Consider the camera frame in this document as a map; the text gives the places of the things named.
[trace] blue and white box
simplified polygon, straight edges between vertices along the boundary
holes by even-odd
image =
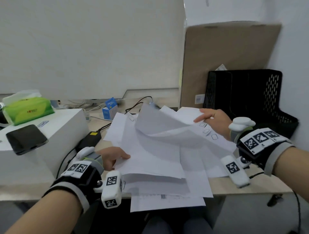
[[[106,107],[102,108],[103,117],[106,120],[113,120],[118,112],[118,104],[115,98],[111,98],[105,102]]]

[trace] human hand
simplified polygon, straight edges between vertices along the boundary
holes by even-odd
[[[126,154],[120,147],[114,147],[114,146],[99,150],[97,154],[100,154],[102,156],[103,167],[104,170],[107,171],[113,170],[113,166],[116,162],[116,159],[118,158],[128,159],[131,157],[129,154]]]
[[[194,120],[195,123],[204,120],[216,133],[222,135],[227,140],[231,140],[229,125],[232,121],[224,111],[202,108],[200,112],[203,114]]]

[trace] power adapter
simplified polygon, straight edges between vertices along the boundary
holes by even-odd
[[[81,149],[85,147],[95,147],[97,143],[101,140],[100,131],[90,132],[87,136],[85,136],[78,145],[75,147],[76,153],[78,153]]]

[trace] wooden desk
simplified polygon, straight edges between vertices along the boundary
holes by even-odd
[[[119,105],[120,111],[124,112],[126,108],[132,107],[139,99],[127,100]],[[162,107],[177,107],[178,100],[176,98],[157,98],[155,102]],[[131,112],[138,113],[140,106],[134,108]],[[91,116],[102,118],[101,109],[90,112]],[[88,124],[90,131],[97,131],[100,127],[110,123],[110,121],[91,118]],[[101,140],[95,147],[100,150],[112,146],[111,142]],[[261,172],[260,168],[250,165],[250,169],[246,172],[249,176]],[[107,172],[104,172],[102,178],[105,178]],[[238,189],[230,178],[209,178],[209,183],[214,196],[225,196],[230,194],[284,194],[291,193],[292,190],[283,183],[279,178],[266,175],[259,175],[251,179],[251,185],[242,189]],[[36,201],[41,198],[43,193],[49,188],[50,183],[40,183],[34,185],[17,185],[17,186],[0,186],[0,201]],[[124,194],[124,198],[129,198],[130,194]]]

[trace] black mesh file holder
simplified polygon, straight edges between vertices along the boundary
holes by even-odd
[[[246,116],[290,138],[298,119],[279,109],[282,73],[276,70],[230,70],[208,73],[204,108],[221,109],[233,119]]]

